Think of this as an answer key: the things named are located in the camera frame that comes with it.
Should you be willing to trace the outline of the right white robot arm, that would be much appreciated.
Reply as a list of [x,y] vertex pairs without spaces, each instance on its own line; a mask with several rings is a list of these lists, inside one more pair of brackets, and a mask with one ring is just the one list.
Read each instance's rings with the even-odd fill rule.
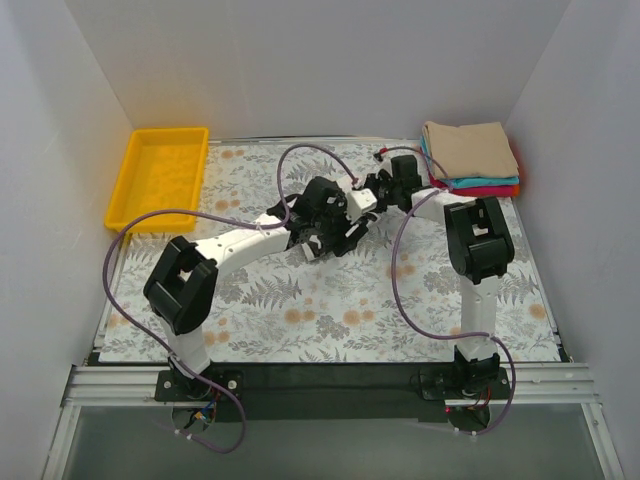
[[445,227],[449,260],[459,276],[460,332],[429,334],[412,320],[407,323],[428,338],[454,343],[453,387],[464,397],[475,397],[499,375],[497,293],[515,256],[500,204],[494,197],[461,197],[424,185],[413,155],[385,160],[377,152],[374,159],[380,170],[366,177],[364,187],[376,197],[376,210],[384,212],[393,206],[405,213],[393,244],[393,263],[397,262],[401,237],[410,219],[427,219]]

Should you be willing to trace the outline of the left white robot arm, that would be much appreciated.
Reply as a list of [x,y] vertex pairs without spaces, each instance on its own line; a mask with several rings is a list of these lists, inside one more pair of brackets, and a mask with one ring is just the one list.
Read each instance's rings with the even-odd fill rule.
[[376,220],[375,192],[365,186],[346,188],[315,177],[301,194],[284,197],[249,228],[191,242],[172,239],[155,265],[143,294],[161,318],[170,347],[169,361],[179,372],[178,387],[193,400],[213,386],[207,370],[202,324],[209,316],[217,283],[249,264],[303,245],[312,258],[327,252],[342,256],[353,250]]

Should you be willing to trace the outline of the white t shirt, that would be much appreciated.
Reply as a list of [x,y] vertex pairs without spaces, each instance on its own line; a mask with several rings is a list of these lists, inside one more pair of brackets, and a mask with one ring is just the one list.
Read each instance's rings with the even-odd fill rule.
[[381,183],[378,174],[352,183],[316,176],[298,197],[292,211],[302,227],[298,235],[308,261],[328,254],[341,257],[354,250],[379,219]]

